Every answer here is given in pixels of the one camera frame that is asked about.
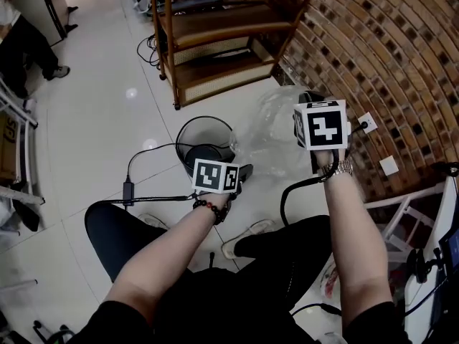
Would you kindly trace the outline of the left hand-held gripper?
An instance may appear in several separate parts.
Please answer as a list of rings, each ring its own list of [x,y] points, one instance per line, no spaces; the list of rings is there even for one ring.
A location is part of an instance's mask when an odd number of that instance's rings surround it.
[[[242,185],[253,173],[253,165],[240,166],[197,158],[194,163],[192,188],[199,193],[229,194],[234,200]]]

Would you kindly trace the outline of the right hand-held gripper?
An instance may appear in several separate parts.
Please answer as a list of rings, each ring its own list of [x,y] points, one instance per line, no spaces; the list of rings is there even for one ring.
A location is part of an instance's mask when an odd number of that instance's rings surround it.
[[[351,124],[346,115],[346,101],[319,92],[302,91],[293,106],[294,135],[298,145],[311,154],[314,174],[320,171],[315,152],[337,151],[347,159]]]

